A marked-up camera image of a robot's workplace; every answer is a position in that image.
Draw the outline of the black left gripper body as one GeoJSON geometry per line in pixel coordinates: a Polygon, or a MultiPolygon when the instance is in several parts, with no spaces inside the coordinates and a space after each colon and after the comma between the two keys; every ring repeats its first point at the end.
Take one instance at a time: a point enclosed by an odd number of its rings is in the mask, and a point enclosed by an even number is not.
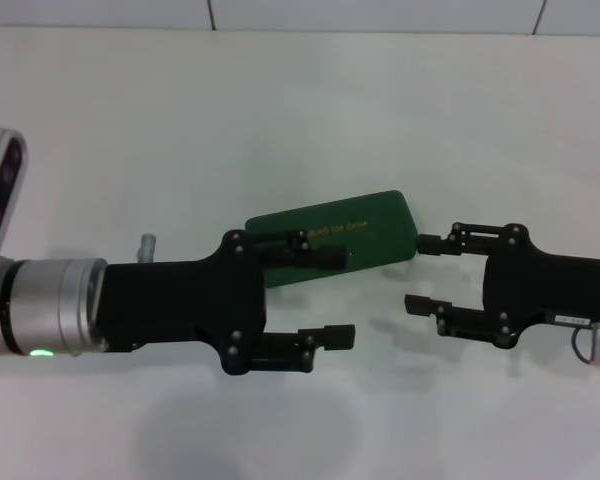
{"type": "Polygon", "coordinates": [[[247,373],[264,331],[264,277],[256,242],[227,232],[198,261],[110,264],[96,329],[112,352],[169,342],[203,342],[230,375],[247,373]]]}

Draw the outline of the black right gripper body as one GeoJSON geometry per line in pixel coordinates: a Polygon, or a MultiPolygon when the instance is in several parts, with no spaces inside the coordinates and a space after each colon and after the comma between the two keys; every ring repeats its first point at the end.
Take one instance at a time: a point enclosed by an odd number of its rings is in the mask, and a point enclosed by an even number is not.
{"type": "Polygon", "coordinates": [[[563,326],[559,316],[589,328],[600,322],[600,259],[546,253],[525,226],[507,224],[487,255],[482,300],[498,348],[513,348],[531,326],[563,326]]]}

